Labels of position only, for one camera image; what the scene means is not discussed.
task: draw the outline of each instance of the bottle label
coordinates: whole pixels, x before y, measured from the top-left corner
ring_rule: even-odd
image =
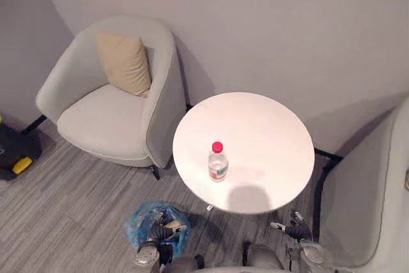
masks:
[[[209,175],[215,180],[220,180],[225,177],[228,167],[225,166],[222,169],[212,169],[209,168]]]

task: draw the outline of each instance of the throw pillow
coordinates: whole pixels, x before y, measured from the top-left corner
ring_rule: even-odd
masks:
[[[141,38],[98,32],[96,46],[112,85],[137,96],[148,96],[151,76]]]

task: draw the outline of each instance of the gray wooden floor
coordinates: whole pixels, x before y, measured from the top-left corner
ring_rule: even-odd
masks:
[[[289,205],[263,215],[210,213],[175,167],[156,181],[149,169],[112,164],[63,140],[50,121],[37,137],[42,157],[10,183],[0,182],[0,272],[134,272],[122,225],[143,201],[184,211],[193,225],[185,254],[201,253],[207,267],[239,265],[249,240],[274,249],[288,268],[286,241],[269,227],[289,210],[312,223],[313,191],[326,159],[316,156],[313,177]]]

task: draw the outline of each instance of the chair armrest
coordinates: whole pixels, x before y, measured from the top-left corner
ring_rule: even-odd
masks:
[[[161,70],[163,74],[157,74],[153,79],[141,127],[145,151],[160,168],[166,167],[172,155],[174,133],[186,113],[185,93],[174,45],[167,58],[170,67]]]
[[[36,97],[37,108],[55,124],[89,92],[107,84],[93,32],[79,33],[61,55]]]

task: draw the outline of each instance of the white round table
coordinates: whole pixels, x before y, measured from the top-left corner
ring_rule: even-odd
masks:
[[[208,174],[212,144],[229,162],[226,178]],[[282,104],[252,93],[225,93],[195,105],[173,139],[176,168],[203,201],[228,212],[256,214],[293,200],[314,167],[314,146],[304,124]]]

